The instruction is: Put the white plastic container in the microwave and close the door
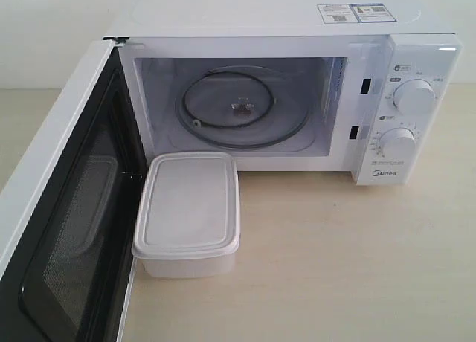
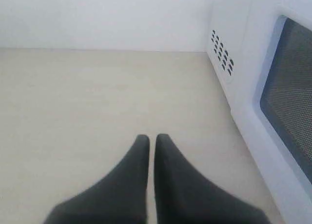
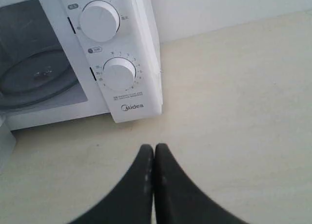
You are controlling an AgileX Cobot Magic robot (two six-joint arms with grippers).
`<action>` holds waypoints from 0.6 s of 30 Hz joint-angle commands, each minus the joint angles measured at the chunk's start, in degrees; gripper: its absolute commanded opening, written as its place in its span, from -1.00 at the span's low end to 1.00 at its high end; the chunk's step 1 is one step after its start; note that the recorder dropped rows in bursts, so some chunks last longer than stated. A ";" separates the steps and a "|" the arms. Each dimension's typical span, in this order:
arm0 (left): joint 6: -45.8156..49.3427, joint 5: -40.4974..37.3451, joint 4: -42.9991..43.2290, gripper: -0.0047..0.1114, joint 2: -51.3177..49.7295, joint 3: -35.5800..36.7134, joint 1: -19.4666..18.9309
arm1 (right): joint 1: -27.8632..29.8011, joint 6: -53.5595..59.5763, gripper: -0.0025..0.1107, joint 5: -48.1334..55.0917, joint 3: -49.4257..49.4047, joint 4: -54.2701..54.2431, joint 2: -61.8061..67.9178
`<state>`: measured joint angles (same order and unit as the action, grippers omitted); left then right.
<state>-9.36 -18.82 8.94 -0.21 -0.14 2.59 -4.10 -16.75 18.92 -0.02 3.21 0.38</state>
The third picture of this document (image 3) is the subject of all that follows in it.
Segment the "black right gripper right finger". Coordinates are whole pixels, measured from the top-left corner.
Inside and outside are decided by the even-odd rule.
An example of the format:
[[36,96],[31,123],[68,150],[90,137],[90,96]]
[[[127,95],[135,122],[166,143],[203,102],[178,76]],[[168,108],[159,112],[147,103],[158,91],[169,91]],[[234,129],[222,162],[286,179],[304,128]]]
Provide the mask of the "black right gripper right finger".
[[164,143],[155,148],[154,196],[158,224],[246,223],[202,192]]

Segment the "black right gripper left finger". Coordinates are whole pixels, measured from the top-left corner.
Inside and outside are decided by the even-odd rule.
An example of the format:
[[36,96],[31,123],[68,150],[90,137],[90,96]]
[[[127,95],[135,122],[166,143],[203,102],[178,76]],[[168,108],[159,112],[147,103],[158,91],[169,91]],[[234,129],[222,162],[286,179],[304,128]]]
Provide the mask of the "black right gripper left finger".
[[73,224],[150,224],[154,151],[144,144],[116,186]]

